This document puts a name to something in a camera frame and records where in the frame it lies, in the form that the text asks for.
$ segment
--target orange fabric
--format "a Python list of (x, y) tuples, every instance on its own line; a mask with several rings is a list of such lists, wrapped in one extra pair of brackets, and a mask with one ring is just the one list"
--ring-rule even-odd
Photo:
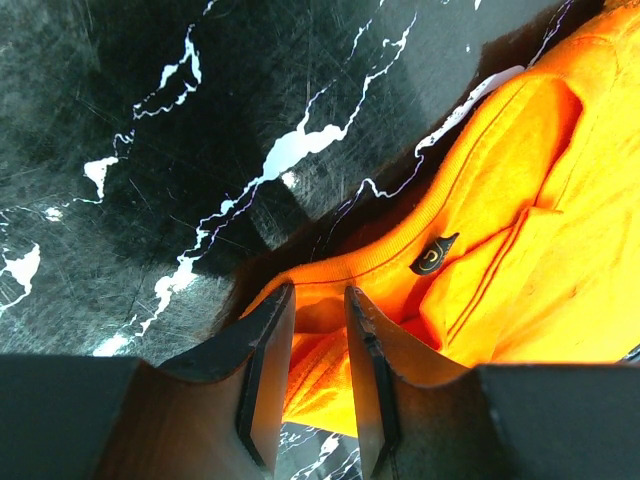
[[(620, 8), (583, 26), (482, 105), (395, 230), (265, 288), (250, 309), (296, 285), (285, 421), (357, 435), (347, 285), (467, 366), (614, 362), (640, 343), (639, 25)], [(410, 270), (456, 232), (437, 272)]]

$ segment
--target black marble surface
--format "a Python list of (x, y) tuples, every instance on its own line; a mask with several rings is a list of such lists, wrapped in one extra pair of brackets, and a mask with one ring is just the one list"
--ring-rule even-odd
[[(458, 130), (414, 146), (597, 3), (1, 2), (0, 353), (160, 363), (208, 338), (238, 268), (225, 311), (421, 194)], [(357, 457), (285, 425), (278, 478)]]

